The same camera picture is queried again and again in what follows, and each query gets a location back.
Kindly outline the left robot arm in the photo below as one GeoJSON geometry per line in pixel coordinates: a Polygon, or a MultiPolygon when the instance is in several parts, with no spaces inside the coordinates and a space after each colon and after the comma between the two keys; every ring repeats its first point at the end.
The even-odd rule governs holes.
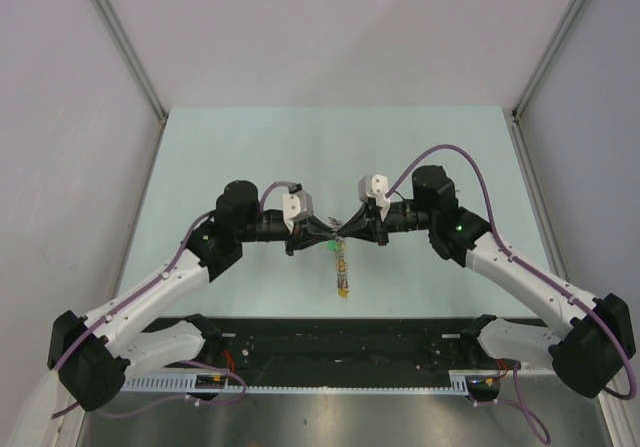
{"type": "Polygon", "coordinates": [[[127,381],[169,364],[214,364],[221,343],[202,315],[155,333],[145,329],[237,263],[244,244],[281,242],[286,254],[293,255],[333,240],[333,230],[314,216],[310,195],[299,184],[285,186],[281,208],[267,210],[253,183],[231,182],[214,209],[190,225],[176,253],[155,273],[84,315],[66,311],[55,319],[47,366],[75,406],[96,411],[127,381]]]}

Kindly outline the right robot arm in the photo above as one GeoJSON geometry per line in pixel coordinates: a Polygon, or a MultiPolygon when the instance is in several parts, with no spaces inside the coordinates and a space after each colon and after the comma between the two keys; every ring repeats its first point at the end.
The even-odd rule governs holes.
{"type": "Polygon", "coordinates": [[[461,343],[463,360],[484,368],[494,359],[551,369],[579,395],[594,398],[636,353],[629,307],[613,293],[604,298],[540,270],[499,241],[493,227],[460,206],[454,182],[440,166],[417,168],[413,196],[391,202],[388,180],[366,176],[359,183],[362,206],[342,227],[341,237],[380,246],[392,233],[424,230],[444,260],[494,282],[527,306],[542,326],[492,315],[477,318],[461,343]]]}

